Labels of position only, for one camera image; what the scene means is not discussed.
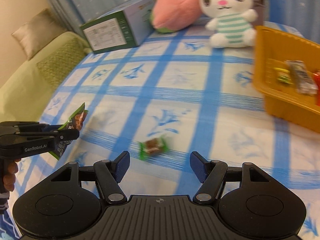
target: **ribbed black surface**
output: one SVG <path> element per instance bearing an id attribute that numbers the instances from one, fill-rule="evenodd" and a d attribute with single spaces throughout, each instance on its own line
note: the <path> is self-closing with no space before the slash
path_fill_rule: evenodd
<path id="1" fill-rule="evenodd" d="M 92 228 L 72 240 L 245 240 L 219 221 L 212 208 L 188 196 L 132 196 L 107 208 Z M 297 240 L 292 236 L 287 240 Z"/>

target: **metal screw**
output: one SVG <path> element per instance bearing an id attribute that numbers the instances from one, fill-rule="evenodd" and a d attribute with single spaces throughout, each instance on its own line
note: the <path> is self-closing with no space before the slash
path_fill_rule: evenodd
<path id="1" fill-rule="evenodd" d="M 211 199 L 211 196 L 209 194 L 202 193 L 198 194 L 196 196 L 196 199 L 199 201 L 209 201 Z"/>
<path id="2" fill-rule="evenodd" d="M 124 199 L 124 196 L 119 193 L 114 193 L 108 196 L 111 201 L 120 201 Z"/>

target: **bunny's foot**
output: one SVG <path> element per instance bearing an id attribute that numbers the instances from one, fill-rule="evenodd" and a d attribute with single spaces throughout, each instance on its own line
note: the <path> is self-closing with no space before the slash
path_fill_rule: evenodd
<path id="1" fill-rule="evenodd" d="M 254 46 L 256 41 L 257 31 L 255 29 L 248 29 L 243 32 L 243 43 L 247 46 Z"/>
<path id="2" fill-rule="evenodd" d="M 213 48 L 228 47 L 229 40 L 222 33 L 216 33 L 210 37 L 210 45 Z"/>

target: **finger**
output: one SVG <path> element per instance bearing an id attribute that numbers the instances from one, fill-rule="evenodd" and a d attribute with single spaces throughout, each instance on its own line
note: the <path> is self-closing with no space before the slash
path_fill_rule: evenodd
<path id="1" fill-rule="evenodd" d="M 14 184 L 16 182 L 16 176 L 14 174 L 7 174 L 3 176 L 4 184 Z"/>
<path id="2" fill-rule="evenodd" d="M 15 174 L 18 172 L 18 165 L 15 162 L 11 162 L 8 164 L 8 172 L 11 174 Z"/>
<path id="3" fill-rule="evenodd" d="M 4 188 L 8 191 L 14 191 L 14 184 L 4 184 Z"/>

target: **pink plush toy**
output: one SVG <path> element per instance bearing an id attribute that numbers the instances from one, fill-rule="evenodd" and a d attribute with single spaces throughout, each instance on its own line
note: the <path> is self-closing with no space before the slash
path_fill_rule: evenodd
<path id="1" fill-rule="evenodd" d="M 172 33 L 194 23 L 201 14 L 199 0 L 157 0 L 150 21 L 158 32 Z"/>

